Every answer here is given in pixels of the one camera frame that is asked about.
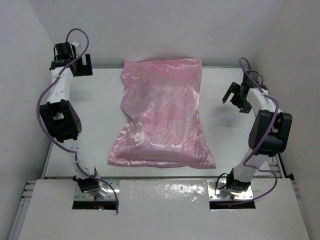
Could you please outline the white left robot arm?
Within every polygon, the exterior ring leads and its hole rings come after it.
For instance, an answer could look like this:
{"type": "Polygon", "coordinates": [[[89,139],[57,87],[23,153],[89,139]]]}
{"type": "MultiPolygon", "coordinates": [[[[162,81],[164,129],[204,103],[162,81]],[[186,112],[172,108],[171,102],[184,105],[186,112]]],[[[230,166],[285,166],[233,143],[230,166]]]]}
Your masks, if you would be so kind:
{"type": "Polygon", "coordinates": [[[49,135],[67,152],[75,169],[72,178],[80,191],[98,197],[101,186],[98,172],[86,156],[81,142],[82,123],[70,102],[71,81],[75,77],[93,75],[91,56],[80,56],[78,41],[57,43],[50,72],[52,83],[48,99],[39,107],[39,114],[49,135]]]}

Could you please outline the pink pillowcase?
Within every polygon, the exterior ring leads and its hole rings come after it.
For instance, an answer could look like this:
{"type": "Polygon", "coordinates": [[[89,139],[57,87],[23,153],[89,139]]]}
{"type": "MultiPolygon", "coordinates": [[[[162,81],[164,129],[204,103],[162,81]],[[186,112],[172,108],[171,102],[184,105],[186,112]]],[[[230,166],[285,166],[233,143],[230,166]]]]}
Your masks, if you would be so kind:
{"type": "Polygon", "coordinates": [[[118,167],[214,169],[199,103],[202,61],[127,61],[120,107],[127,119],[107,163],[118,167]]]}

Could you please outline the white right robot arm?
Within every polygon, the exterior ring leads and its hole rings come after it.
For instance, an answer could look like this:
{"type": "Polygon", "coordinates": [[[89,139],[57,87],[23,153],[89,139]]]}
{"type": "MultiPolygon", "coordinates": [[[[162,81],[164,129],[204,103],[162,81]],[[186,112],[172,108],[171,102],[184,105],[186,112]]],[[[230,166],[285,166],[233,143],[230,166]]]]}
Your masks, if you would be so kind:
{"type": "Polygon", "coordinates": [[[240,113],[253,111],[255,115],[248,151],[226,176],[225,188],[232,194],[247,191],[268,158],[285,151],[291,130],[292,115],[280,110],[280,104],[269,96],[267,87],[258,82],[258,77],[256,71],[244,71],[242,83],[232,82],[222,98],[223,103],[230,101],[240,113]]]}

